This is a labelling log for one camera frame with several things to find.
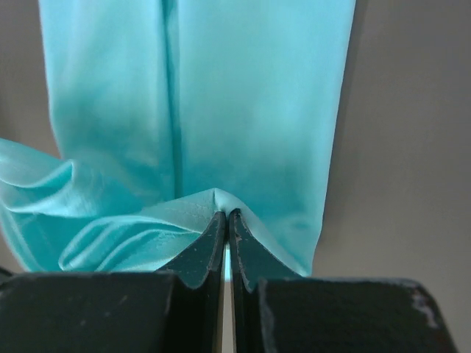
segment cloth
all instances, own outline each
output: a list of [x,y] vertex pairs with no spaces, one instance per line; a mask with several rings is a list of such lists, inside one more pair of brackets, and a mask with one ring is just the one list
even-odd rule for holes
[[154,271],[213,213],[309,275],[355,0],[40,0],[63,159],[0,140],[30,271]]

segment turquoise fabric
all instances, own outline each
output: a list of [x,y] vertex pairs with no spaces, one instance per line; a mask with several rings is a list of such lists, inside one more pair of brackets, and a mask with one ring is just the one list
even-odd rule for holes
[[152,271],[240,207],[309,275],[354,5],[40,0],[64,159],[0,140],[15,256],[31,271]]

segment black plastic part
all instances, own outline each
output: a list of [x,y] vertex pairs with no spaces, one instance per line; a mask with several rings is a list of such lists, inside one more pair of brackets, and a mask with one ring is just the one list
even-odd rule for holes
[[257,295],[265,352],[456,352],[418,283],[268,281]]
[[226,218],[154,273],[0,281],[0,352],[212,352]]
[[240,210],[229,215],[230,266],[238,353],[264,352],[256,294],[260,278],[301,278],[268,252],[250,233]]
[[212,352],[217,339],[226,216],[215,213],[208,228],[158,273],[181,280],[171,307],[165,352]]
[[0,352],[160,352],[169,274],[24,274],[0,290]]
[[305,279],[229,217],[238,353],[456,352],[439,308],[406,279]]
[[0,284],[9,279],[13,274],[3,267],[0,267]]

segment gray wall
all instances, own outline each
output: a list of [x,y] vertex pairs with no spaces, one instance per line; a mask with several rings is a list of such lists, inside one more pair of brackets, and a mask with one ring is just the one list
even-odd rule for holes
[[[409,277],[471,349],[471,2],[358,0],[317,276]],[[0,0],[0,137],[57,150],[38,6]],[[0,265],[18,269],[0,243]]]

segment teal garment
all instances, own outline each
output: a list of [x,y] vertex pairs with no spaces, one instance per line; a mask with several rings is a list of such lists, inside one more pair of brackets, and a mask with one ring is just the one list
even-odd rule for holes
[[31,271],[152,271],[213,213],[309,275],[355,0],[40,0],[58,160],[0,140]]

